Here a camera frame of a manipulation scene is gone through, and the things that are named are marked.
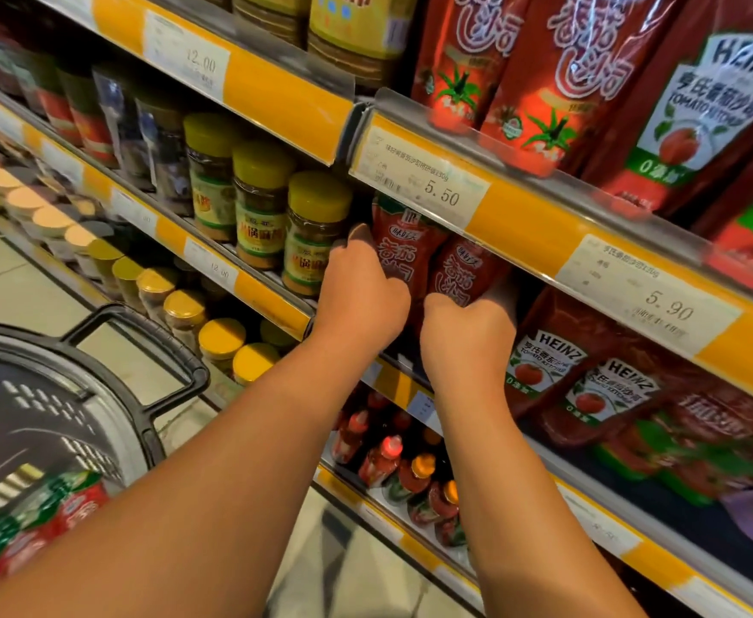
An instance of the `price tag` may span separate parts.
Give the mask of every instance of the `price tag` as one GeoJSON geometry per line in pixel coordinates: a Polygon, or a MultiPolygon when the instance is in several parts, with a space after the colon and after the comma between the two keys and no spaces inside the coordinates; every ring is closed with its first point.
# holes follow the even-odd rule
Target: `price tag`
{"type": "Polygon", "coordinates": [[[76,192],[82,191],[85,181],[85,164],[73,154],[46,138],[42,139],[42,160],[54,171],[67,178],[76,192]]]}
{"type": "Polygon", "coordinates": [[[222,102],[230,52],[152,10],[145,12],[145,59],[162,71],[222,102]]]}
{"type": "Polygon", "coordinates": [[[740,308],[590,234],[556,280],[685,357],[701,352],[742,314],[740,308]]]}
{"type": "Polygon", "coordinates": [[[382,364],[378,362],[373,362],[371,365],[365,370],[365,373],[362,375],[361,380],[370,385],[371,388],[373,388],[374,384],[376,383],[376,378],[379,377],[379,374],[382,372],[382,364]]]}
{"type": "Polygon", "coordinates": [[[711,618],[753,618],[753,612],[700,577],[691,577],[687,583],[671,588],[669,592],[700,615],[710,615],[711,618]]]}
{"type": "Polygon", "coordinates": [[[588,537],[609,553],[621,557],[642,542],[642,538],[633,531],[626,529],[616,520],[588,504],[572,490],[559,484],[556,487],[559,488],[559,492],[565,498],[565,503],[577,517],[588,537]]]}
{"type": "Polygon", "coordinates": [[[12,141],[24,145],[24,128],[22,120],[0,106],[0,133],[12,141]]]}
{"type": "Polygon", "coordinates": [[[376,511],[376,509],[371,508],[371,506],[364,501],[359,504],[358,511],[362,520],[367,522],[373,529],[379,531],[395,545],[397,545],[399,541],[402,540],[402,536],[405,535],[401,529],[392,524],[387,518],[382,516],[381,513],[376,511]]]}
{"type": "Polygon", "coordinates": [[[372,125],[351,175],[464,230],[490,184],[372,125]]]}
{"type": "Polygon", "coordinates": [[[204,273],[231,295],[234,294],[239,269],[228,263],[226,259],[214,254],[210,249],[202,247],[190,238],[184,244],[183,257],[200,273],[204,273]]]}
{"type": "Polygon", "coordinates": [[[479,591],[468,583],[464,577],[461,577],[453,570],[440,564],[433,570],[434,576],[442,581],[449,589],[453,590],[465,599],[468,603],[473,605],[480,612],[485,613],[484,604],[482,602],[482,595],[479,591]]]}
{"type": "Polygon", "coordinates": [[[424,392],[419,391],[414,395],[408,404],[408,414],[420,420],[442,436],[442,423],[439,422],[439,415],[436,413],[433,399],[424,392]]]}
{"type": "Polygon", "coordinates": [[[115,186],[110,189],[110,205],[119,217],[138,227],[150,238],[156,238],[156,223],[159,222],[159,217],[153,210],[115,186]]]}
{"type": "Polygon", "coordinates": [[[41,0],[63,15],[79,22],[85,28],[98,33],[96,18],[93,15],[93,0],[41,0]]]}

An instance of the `floor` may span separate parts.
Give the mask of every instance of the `floor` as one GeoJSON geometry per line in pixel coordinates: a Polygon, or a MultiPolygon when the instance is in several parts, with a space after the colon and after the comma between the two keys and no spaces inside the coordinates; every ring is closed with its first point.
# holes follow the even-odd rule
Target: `floor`
{"type": "MultiPolygon", "coordinates": [[[[81,303],[0,238],[0,322],[59,335],[87,314],[81,303]]],[[[142,402],[175,380],[115,330],[82,344],[127,383],[142,402]]],[[[182,446],[215,413],[197,400],[157,421],[168,451],[182,446]]],[[[271,618],[469,618],[470,613],[393,551],[310,489],[268,601],[271,618]]]]}

